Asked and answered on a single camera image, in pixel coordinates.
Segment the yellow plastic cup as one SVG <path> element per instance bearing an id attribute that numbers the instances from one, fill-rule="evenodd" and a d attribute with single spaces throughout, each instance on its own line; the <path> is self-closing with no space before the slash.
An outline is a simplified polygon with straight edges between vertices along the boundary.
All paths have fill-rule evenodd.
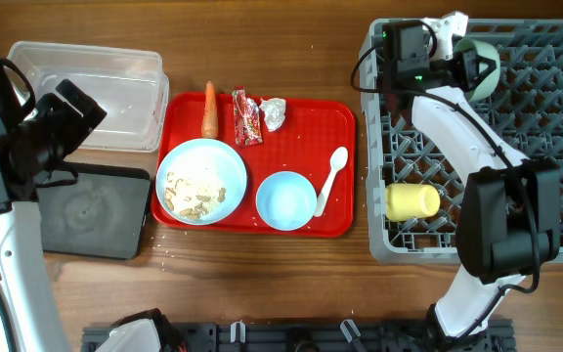
<path id="1" fill-rule="evenodd" d="M 390 184 L 385 195 L 386 217 L 394 222 L 434 216 L 441 204 L 438 191 L 426 184 Z"/>

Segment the light blue bowl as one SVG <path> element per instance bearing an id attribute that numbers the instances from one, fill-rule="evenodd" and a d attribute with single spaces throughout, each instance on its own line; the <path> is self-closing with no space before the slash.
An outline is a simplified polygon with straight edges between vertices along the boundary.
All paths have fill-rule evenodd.
<path id="1" fill-rule="evenodd" d="M 317 195 L 303 175 L 280 171 L 268 176 L 256 192 L 256 209 L 269 227 L 290 232 L 305 226 L 314 216 Z"/>

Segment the pale green bowl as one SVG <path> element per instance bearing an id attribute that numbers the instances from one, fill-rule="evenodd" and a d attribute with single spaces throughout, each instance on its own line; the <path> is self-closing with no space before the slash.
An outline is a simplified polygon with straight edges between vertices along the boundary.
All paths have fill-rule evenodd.
<path id="1" fill-rule="evenodd" d="M 478 83 L 477 87 L 473 91 L 465 92 L 465 97 L 469 102 L 480 101 L 488 98 L 498 86 L 500 77 L 500 59 L 498 50 L 489 43 L 468 38 L 461 39 L 455 46 L 455 52 L 464 51 L 466 49 L 475 49 L 478 55 L 495 57 L 498 59 L 498 70 L 495 73 L 494 80 Z"/>

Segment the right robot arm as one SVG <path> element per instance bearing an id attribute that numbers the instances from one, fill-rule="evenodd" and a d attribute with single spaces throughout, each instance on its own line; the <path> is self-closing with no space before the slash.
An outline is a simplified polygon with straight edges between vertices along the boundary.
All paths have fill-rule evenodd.
<path id="1" fill-rule="evenodd" d="M 384 95 L 407 110 L 464 186 L 455 228 L 460 267 L 427 319 L 435 343 L 456 348 L 480 337 L 511 291 L 534 292 L 541 265 L 560 246 L 559 173 L 546 158 L 512 148 L 474 111 L 500 77 L 497 49 L 462 38 L 441 43 L 420 21 L 382 27 Z"/>

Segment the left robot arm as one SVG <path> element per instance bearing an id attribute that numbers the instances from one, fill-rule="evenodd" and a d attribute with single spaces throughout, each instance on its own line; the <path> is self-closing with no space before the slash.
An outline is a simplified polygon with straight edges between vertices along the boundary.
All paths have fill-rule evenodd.
<path id="1" fill-rule="evenodd" d="M 41 243 L 38 192 L 65 168 L 105 118 L 105 111 L 70 80 L 55 92 L 20 101 L 0 58 L 0 351 L 70 348 L 51 289 Z"/>

